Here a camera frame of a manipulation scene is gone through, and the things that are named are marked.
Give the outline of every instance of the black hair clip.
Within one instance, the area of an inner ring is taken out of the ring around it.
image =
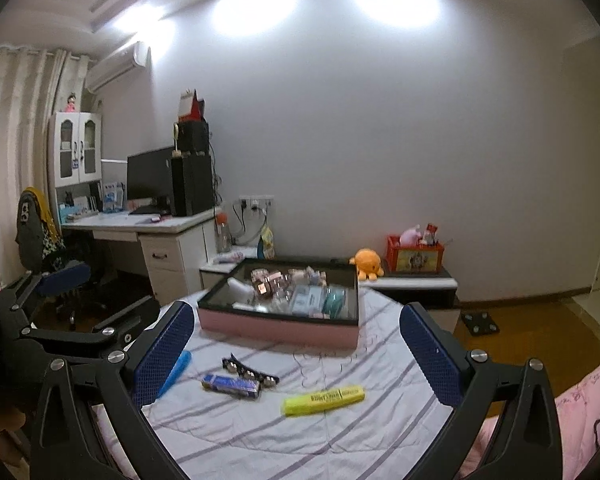
[[[227,370],[230,374],[238,374],[243,379],[250,379],[252,381],[258,381],[262,386],[266,388],[272,388],[280,382],[280,378],[274,375],[263,374],[257,370],[249,368],[243,365],[235,355],[231,354],[230,358],[222,358],[222,368]]]

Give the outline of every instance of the computer tower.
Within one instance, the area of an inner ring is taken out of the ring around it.
[[[178,149],[191,155],[209,154],[209,124],[206,121],[182,121],[178,123]]]
[[[209,155],[174,156],[171,159],[173,216],[193,216],[214,206],[214,186]]]

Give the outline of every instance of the octopus plush toy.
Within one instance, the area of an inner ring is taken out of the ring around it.
[[[358,268],[358,279],[370,279],[372,282],[378,279],[378,276],[384,276],[384,270],[380,265],[380,256],[371,249],[360,249],[356,255],[349,260],[350,264],[355,264]]]

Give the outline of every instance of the curtain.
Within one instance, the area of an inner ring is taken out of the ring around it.
[[[16,219],[20,193],[28,186],[48,197],[48,122],[71,92],[80,110],[89,63],[65,50],[0,47],[0,275],[10,282],[22,272]]]

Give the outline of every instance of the pink blanket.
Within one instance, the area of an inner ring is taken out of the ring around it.
[[[576,478],[600,444],[600,366],[555,399],[562,437],[563,480]],[[461,478],[480,462],[498,418],[484,421],[469,455],[460,469]]]

